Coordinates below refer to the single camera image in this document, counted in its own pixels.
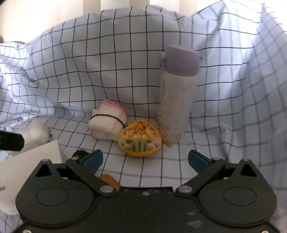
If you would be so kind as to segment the white pink-edged towel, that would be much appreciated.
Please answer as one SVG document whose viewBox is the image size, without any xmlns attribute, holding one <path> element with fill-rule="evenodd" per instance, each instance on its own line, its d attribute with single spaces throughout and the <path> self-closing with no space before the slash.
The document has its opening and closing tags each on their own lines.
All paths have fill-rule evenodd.
<svg viewBox="0 0 287 233">
<path fill-rule="evenodd" d="M 88 123 L 90 134 L 96 139 L 117 141 L 127 120 L 128 114 L 121 105 L 104 99 L 100 107 L 92 111 Z"/>
</svg>

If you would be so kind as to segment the yellow embroidered drawstring pouch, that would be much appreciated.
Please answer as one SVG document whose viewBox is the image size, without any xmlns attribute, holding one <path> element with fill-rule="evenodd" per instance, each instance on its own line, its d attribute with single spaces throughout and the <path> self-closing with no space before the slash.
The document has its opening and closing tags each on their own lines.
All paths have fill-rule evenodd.
<svg viewBox="0 0 287 233">
<path fill-rule="evenodd" d="M 159 151 L 163 144 L 171 146 L 163 130 L 149 121 L 130 122 L 120 133 L 118 145 L 132 157 L 146 157 Z"/>
</svg>

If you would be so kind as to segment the white fluffy plush toy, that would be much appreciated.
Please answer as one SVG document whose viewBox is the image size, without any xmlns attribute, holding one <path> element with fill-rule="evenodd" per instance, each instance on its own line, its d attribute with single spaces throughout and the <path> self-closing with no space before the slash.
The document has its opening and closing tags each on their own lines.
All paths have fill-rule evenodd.
<svg viewBox="0 0 287 233">
<path fill-rule="evenodd" d="M 21 134 L 23 136 L 24 147 L 21 151 L 12 151 L 12 156 L 19 155 L 44 145 L 48 143 L 50 137 L 49 128 L 40 119 L 33 120 L 25 129 L 16 130 L 16 134 Z"/>
</svg>

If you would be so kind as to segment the white vivo cardboard box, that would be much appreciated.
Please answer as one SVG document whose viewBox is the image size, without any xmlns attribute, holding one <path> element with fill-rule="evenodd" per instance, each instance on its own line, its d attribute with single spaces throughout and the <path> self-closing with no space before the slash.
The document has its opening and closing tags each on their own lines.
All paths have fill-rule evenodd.
<svg viewBox="0 0 287 233">
<path fill-rule="evenodd" d="M 16 196 L 32 171 L 42 159 L 53 163 L 63 162 L 63 151 L 58 141 L 51 141 L 40 147 L 26 151 L 1 162 L 0 198 L 1 211 L 7 215 L 16 215 Z"/>
</svg>

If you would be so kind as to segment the white blue checkered cloth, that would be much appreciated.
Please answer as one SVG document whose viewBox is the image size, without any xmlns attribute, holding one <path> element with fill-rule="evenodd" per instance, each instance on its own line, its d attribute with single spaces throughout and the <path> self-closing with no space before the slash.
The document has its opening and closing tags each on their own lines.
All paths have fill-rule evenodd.
<svg viewBox="0 0 287 233">
<path fill-rule="evenodd" d="M 94 139 L 88 121 L 104 99 L 130 120 L 155 122 L 160 54 L 185 45 L 202 56 L 179 143 L 147 158 Z M 273 188 L 272 222 L 286 230 L 286 23 L 269 3 L 219 1 L 191 17 L 158 6 L 105 10 L 1 44 L 1 129 L 42 119 L 66 157 L 103 152 L 98 174 L 124 186 L 178 187 L 195 176 L 192 149 L 232 163 L 249 158 Z"/>
</svg>

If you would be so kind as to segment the purple lidded white bottle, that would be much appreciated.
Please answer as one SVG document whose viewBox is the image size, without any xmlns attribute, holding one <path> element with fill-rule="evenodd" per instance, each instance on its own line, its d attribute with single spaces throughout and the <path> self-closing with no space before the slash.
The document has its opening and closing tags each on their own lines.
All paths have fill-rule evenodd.
<svg viewBox="0 0 287 233">
<path fill-rule="evenodd" d="M 189 47 L 169 45 L 161 54 L 158 125 L 169 143 L 182 138 L 190 117 L 201 56 Z"/>
</svg>

